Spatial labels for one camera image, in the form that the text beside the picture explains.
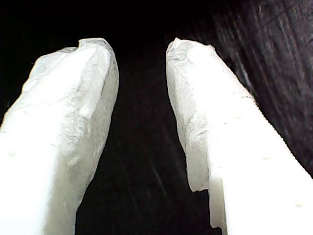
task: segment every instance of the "dark wooden surface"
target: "dark wooden surface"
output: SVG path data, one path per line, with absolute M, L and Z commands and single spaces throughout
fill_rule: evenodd
M 39 56 L 85 37 L 105 38 L 116 54 L 119 93 L 76 234 L 221 234 L 209 225 L 207 192 L 192 193 L 187 183 L 165 77 L 165 51 L 175 37 L 216 47 L 312 176 L 310 2 L 221 0 L 144 10 L 63 3 L 42 11 L 30 2 L 0 4 L 1 116 Z

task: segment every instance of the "white plastic jaw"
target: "white plastic jaw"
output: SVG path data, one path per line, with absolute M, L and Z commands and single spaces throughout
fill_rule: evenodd
M 74 234 L 118 82 L 114 52 L 102 38 L 36 61 L 0 129 L 0 234 Z
M 209 190 L 211 226 L 224 235 L 309 234 L 312 178 L 214 48 L 176 38 L 166 74 L 189 186 Z

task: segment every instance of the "black background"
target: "black background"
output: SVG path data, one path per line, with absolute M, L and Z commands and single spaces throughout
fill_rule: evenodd
M 76 234 L 221 234 L 209 224 L 207 191 L 188 187 L 167 95 L 166 48 L 175 37 L 214 45 L 313 176 L 311 3 L 1 2 L 1 117 L 39 56 L 103 37 L 116 54 L 120 87 Z

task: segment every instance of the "white plastic piece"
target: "white plastic piece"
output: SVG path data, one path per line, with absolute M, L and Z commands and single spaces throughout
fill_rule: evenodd
M 0 234 L 72 235 L 118 90 L 114 52 L 81 39 L 40 57 L 0 129 Z
M 192 191 L 228 235 L 313 234 L 313 179 L 212 46 L 175 39 L 168 94 Z

